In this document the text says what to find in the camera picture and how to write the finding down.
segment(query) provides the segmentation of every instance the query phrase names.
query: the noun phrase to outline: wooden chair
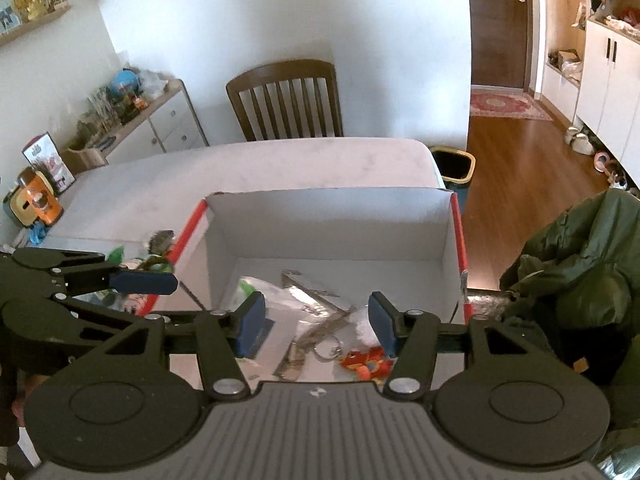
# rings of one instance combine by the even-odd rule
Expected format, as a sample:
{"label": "wooden chair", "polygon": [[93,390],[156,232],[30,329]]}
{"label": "wooden chair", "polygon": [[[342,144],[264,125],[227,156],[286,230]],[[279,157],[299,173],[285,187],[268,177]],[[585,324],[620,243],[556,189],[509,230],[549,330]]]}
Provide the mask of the wooden chair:
{"label": "wooden chair", "polygon": [[[309,97],[309,86],[313,87],[315,106]],[[323,137],[344,136],[335,67],[331,63],[299,59],[268,64],[230,81],[226,93],[246,140],[316,137],[316,133]],[[304,121],[300,113],[301,98]],[[256,135],[258,129],[261,138]]]}

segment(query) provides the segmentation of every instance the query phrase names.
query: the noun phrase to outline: hallway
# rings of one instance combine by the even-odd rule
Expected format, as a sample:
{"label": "hallway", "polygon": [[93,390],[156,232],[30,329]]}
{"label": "hallway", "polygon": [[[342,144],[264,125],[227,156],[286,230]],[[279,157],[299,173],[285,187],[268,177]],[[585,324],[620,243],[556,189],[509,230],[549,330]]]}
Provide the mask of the hallway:
{"label": "hallway", "polygon": [[498,289],[525,241],[564,209],[607,189],[593,159],[575,153],[557,122],[471,117],[476,170],[462,215],[469,286]]}

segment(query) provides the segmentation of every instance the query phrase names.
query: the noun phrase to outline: key ring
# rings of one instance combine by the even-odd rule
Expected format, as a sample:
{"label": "key ring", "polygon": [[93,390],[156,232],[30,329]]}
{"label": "key ring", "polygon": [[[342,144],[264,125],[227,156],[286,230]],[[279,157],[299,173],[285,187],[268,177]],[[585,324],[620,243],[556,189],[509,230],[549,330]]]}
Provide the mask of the key ring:
{"label": "key ring", "polygon": [[[322,355],[320,353],[320,351],[318,350],[318,345],[323,343],[324,341],[327,341],[327,339],[332,338],[335,339],[336,341],[336,345],[333,346],[329,352],[328,355]],[[319,341],[315,344],[314,346],[314,354],[316,354],[316,357],[322,361],[323,363],[329,363],[331,361],[336,360],[338,357],[340,357],[342,355],[342,342],[338,339],[338,337],[334,334],[331,334],[327,337],[325,337],[324,339],[322,339],[322,341]]]}

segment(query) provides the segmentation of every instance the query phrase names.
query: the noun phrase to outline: white cabinet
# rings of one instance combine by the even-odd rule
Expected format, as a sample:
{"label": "white cabinet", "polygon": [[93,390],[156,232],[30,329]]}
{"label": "white cabinet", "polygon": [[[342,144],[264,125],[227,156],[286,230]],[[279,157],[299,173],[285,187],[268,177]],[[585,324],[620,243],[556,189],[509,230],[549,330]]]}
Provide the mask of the white cabinet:
{"label": "white cabinet", "polygon": [[204,147],[198,126],[191,117],[178,124],[162,144],[167,153]]}
{"label": "white cabinet", "polygon": [[598,131],[609,84],[613,32],[587,21],[587,43],[576,114],[594,132]]}
{"label": "white cabinet", "polygon": [[569,122],[573,122],[575,104],[578,101],[578,87],[549,64],[545,64],[543,72],[542,95],[549,99],[549,102]]}
{"label": "white cabinet", "polygon": [[171,81],[169,88],[133,121],[111,133],[123,140],[106,155],[109,164],[207,146],[183,83]]}
{"label": "white cabinet", "polygon": [[636,182],[640,182],[640,104],[636,110],[625,152],[620,159],[622,167]]}
{"label": "white cabinet", "polygon": [[162,145],[149,122],[145,121],[125,137],[117,148],[107,155],[106,160],[110,165],[121,164],[158,153],[164,153]]}
{"label": "white cabinet", "polygon": [[622,158],[640,96],[640,44],[587,22],[577,115]]}
{"label": "white cabinet", "polygon": [[619,34],[612,37],[611,69],[598,137],[618,159],[625,151],[640,96],[640,45]]}

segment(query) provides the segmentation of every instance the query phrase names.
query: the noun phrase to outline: table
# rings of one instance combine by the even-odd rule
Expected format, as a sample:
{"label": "table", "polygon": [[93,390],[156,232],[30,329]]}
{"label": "table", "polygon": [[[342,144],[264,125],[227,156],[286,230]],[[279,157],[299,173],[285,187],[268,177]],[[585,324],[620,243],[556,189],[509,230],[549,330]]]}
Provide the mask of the table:
{"label": "table", "polygon": [[66,211],[50,236],[140,243],[156,230],[180,233],[198,202],[215,192],[323,187],[444,188],[444,184],[431,152],[416,140],[321,138],[227,144],[82,174],[68,198],[63,197]]}

